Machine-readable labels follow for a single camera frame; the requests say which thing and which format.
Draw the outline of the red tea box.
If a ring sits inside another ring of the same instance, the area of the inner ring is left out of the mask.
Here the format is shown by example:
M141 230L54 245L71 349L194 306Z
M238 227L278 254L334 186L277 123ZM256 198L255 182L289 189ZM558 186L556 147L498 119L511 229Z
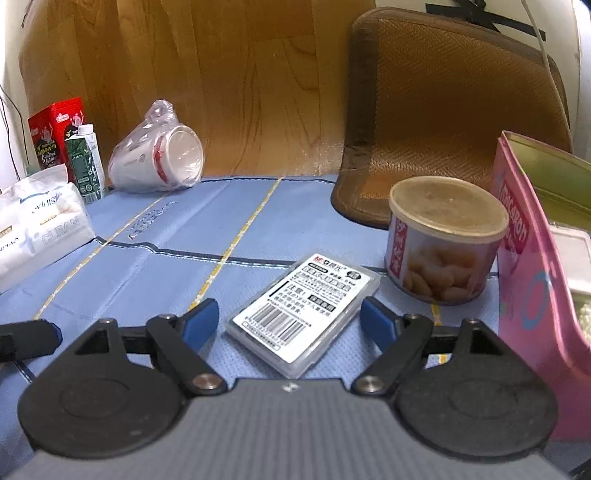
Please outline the red tea box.
M84 120L83 103L79 97L55 102L28 119L34 151L42 170L64 164L68 180L74 181L65 141L77 134Z

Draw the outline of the white tissue pack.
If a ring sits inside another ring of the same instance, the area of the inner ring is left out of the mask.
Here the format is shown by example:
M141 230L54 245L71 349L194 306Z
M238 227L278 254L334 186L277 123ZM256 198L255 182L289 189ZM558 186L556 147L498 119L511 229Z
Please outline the white tissue pack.
M64 165L18 181L1 195L1 291L94 237L83 199Z

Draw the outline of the clear box with barcode label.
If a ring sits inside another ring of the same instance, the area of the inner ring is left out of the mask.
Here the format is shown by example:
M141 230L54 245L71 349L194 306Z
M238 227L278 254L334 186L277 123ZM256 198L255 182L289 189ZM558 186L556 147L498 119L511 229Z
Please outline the clear box with barcode label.
M301 378L377 292L379 273L315 251L225 322L225 332L283 377Z

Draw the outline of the green white drink carton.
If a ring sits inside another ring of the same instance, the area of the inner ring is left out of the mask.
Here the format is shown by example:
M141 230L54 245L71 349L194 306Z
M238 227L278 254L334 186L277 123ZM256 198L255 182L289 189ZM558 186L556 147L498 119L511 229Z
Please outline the green white drink carton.
M80 125L75 135L65 141L73 183L85 204L104 197L105 175L100 158L96 133L92 124Z

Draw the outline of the white wet wipes pack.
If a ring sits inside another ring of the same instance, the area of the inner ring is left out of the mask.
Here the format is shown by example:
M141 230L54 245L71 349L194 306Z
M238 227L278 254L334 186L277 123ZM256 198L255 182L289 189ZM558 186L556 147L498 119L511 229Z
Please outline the white wet wipes pack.
M589 233L560 225L551 225L550 231L557 246L569 289L580 294L590 294L591 257Z

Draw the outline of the wood pattern board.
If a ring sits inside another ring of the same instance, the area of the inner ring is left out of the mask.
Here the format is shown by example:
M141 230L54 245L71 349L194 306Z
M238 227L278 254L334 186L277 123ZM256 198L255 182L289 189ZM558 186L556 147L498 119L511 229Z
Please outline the wood pattern board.
M81 99L108 159L158 99L208 176L324 175L342 162L346 62L370 1L37 1L19 67L29 110Z

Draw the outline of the pink metal tin box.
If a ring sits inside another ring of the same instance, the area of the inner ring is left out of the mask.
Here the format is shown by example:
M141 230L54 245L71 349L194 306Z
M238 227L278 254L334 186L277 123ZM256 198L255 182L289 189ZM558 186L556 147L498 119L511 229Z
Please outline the pink metal tin box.
M590 438L590 344L576 317L551 226L590 228L590 164L505 131L498 139L491 192L507 209L498 252L501 338L554 391L553 437Z

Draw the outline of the peanut can with lid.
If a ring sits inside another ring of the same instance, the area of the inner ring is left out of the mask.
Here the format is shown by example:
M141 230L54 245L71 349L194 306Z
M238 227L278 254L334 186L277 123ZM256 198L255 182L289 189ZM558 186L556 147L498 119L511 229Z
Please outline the peanut can with lid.
M494 195L464 180L422 176L394 185L389 207L385 266L401 290L440 305L484 291L509 226Z

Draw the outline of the brown woven seat cushion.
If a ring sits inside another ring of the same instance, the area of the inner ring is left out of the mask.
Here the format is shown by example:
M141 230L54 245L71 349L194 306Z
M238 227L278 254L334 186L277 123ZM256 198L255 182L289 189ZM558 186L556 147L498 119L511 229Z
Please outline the brown woven seat cushion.
M570 151L556 63L481 25L434 12L369 11L353 23L342 166L332 206L389 225L394 184L417 176L490 187L505 131Z

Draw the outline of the bagged white red mug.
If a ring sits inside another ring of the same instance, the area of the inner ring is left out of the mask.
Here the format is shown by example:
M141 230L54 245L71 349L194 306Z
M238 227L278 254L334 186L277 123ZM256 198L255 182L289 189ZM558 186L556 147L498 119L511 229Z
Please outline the bagged white red mug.
M114 148L108 178L126 192L174 191L197 184L204 162L197 133L179 122L170 102L157 100Z

